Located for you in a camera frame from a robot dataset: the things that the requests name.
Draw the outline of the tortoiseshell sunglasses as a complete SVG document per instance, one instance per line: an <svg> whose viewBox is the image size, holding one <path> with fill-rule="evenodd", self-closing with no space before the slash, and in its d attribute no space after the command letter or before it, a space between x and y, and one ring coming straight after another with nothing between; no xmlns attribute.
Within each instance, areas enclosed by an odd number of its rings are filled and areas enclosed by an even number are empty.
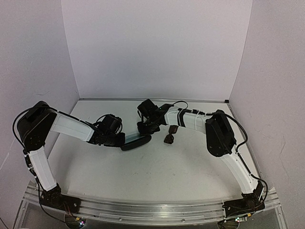
<svg viewBox="0 0 305 229"><path fill-rule="evenodd" d="M169 127L168 134L166 135L163 142L166 143L166 144L171 145L174 142L174 136L173 135L177 133L177 130L178 130L177 125L171 125Z"/></svg>

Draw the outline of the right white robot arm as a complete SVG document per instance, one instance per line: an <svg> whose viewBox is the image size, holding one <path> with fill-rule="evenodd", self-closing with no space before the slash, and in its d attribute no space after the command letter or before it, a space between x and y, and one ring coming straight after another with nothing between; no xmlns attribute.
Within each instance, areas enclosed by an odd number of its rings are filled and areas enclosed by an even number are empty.
<svg viewBox="0 0 305 229"><path fill-rule="evenodd" d="M141 121L140 135L151 135L161 125L184 127L205 134L207 151L221 159L238 182L242 198L224 202L226 217L256 213L265 208L268 184L256 177L242 158L239 149L247 141L237 144L230 121L236 120L222 110L203 112L180 108L176 104L155 105L150 99L137 107Z"/></svg>

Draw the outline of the black glasses case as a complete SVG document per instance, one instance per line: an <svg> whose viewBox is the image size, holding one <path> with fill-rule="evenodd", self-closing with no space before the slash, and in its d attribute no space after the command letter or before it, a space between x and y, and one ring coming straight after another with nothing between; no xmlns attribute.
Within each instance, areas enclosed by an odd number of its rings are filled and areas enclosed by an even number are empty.
<svg viewBox="0 0 305 229"><path fill-rule="evenodd" d="M149 143L151 141L151 139L152 139L151 135L140 136L138 138L135 138L132 141L125 143L123 146L121 146L121 150L129 151L129 150L136 149L138 147L141 147L141 146Z"/></svg>

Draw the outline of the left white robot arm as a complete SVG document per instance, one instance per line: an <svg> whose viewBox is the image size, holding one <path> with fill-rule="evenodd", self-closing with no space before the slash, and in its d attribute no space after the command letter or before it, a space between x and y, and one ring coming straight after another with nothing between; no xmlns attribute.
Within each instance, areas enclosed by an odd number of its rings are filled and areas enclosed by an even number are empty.
<svg viewBox="0 0 305 229"><path fill-rule="evenodd" d="M105 114L92 124L56 110L44 101L21 112L13 122L12 130L40 189L40 204L71 213L79 211L81 200L62 194L45 153L48 134L57 132L107 147L122 147L125 143L121 118Z"/></svg>

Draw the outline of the blue cleaning cloth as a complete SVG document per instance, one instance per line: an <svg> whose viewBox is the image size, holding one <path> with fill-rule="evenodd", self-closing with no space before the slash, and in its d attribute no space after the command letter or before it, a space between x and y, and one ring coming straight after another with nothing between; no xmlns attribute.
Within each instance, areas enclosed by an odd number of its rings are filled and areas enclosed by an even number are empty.
<svg viewBox="0 0 305 229"><path fill-rule="evenodd" d="M126 136L125 136L125 143L134 141L134 140L136 140L136 139L139 139L140 137L141 137L141 135L140 135L139 133L126 135Z"/></svg>

